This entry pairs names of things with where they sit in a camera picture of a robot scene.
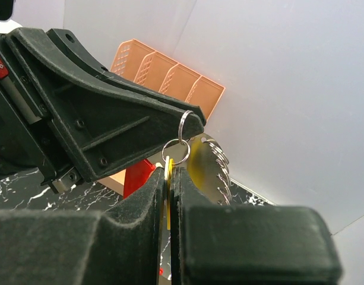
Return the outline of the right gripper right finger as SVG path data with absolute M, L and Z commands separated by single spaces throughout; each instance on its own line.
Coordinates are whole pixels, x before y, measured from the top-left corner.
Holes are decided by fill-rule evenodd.
M 323 218 L 307 207 L 215 205 L 186 169 L 170 178 L 173 284 L 338 284 Z

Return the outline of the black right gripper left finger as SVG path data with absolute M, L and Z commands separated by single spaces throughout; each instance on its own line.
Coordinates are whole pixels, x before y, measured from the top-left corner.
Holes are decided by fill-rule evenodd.
M 0 210 L 0 284 L 157 284 L 163 175 L 108 211 Z

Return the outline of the yellow headed key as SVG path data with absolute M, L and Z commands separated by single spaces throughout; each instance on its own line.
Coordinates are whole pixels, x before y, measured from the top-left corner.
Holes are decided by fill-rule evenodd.
M 173 171 L 173 159 L 170 156 L 166 156 L 164 160 L 164 182 L 163 182 L 163 192 L 164 192 L 164 217 L 166 218 L 167 230 L 171 230 L 171 193 L 170 186 L 172 180 Z

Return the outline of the metal keyring with spring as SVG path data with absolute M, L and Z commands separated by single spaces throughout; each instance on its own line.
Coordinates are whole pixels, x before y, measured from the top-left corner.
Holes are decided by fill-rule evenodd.
M 193 111 L 187 110 L 181 117 L 178 126 L 178 137 L 168 141 L 162 148 L 162 159 L 171 144 L 177 143 L 186 148 L 182 159 L 173 161 L 173 167 L 183 166 L 194 185 L 211 202 L 219 205 L 229 205 L 232 202 L 229 177 L 229 159 L 219 143 L 207 134 L 200 134 L 185 140 L 183 127 L 186 119 Z

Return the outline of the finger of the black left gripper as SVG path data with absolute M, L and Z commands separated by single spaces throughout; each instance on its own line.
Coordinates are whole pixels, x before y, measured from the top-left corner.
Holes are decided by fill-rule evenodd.
M 150 90 L 147 87 L 133 83 L 130 80 L 124 79 L 123 77 L 110 72 L 87 51 L 87 49 L 80 43 L 80 41 L 78 41 L 71 31 L 60 28 L 52 28 L 48 30 L 46 34 L 68 59 L 88 74 L 123 90 L 151 97 L 162 103 L 175 106 L 182 110 L 191 110 L 198 115 L 204 125 L 206 124 L 206 118 L 199 106 L 194 106 L 179 99 L 161 94 L 157 91 Z

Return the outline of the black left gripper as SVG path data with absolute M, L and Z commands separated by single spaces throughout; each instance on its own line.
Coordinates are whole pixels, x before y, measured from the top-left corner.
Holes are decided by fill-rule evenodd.
M 37 168 L 55 193 L 97 181 L 159 152 L 186 111 L 88 74 L 46 31 L 0 33 L 0 180 Z M 185 138 L 203 130 L 187 117 Z

